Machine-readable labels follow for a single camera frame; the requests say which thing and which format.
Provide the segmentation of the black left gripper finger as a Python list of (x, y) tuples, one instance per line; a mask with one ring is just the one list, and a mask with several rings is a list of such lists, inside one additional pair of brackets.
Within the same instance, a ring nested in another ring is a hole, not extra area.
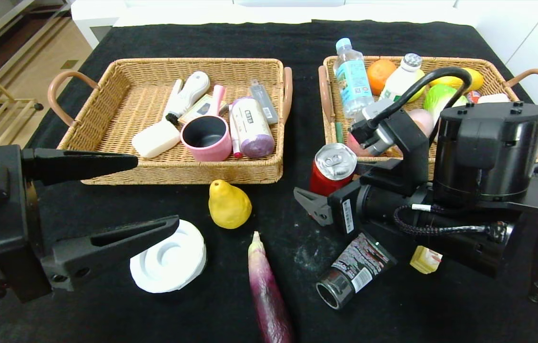
[(171, 237), (179, 227), (179, 220), (178, 215), (169, 215), (89, 236), (61, 239), (41, 258), (41, 265), (53, 288), (73, 292), (117, 263)]
[(88, 180), (138, 167), (131, 154), (47, 148), (22, 150), (23, 173), (44, 185)]

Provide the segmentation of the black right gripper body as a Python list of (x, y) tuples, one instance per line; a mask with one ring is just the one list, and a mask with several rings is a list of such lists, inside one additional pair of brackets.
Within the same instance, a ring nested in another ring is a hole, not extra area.
[(412, 204), (416, 194), (403, 195), (359, 180), (334, 191), (327, 198), (334, 226), (345, 234), (370, 232), (366, 226), (376, 225), (397, 231), (393, 213), (402, 205)]

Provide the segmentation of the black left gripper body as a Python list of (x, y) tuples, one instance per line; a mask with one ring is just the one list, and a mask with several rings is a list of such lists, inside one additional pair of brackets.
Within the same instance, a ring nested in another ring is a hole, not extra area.
[(23, 173), (22, 149), (0, 146), (0, 298), (12, 291), (26, 303), (51, 293), (42, 252), (36, 192)]

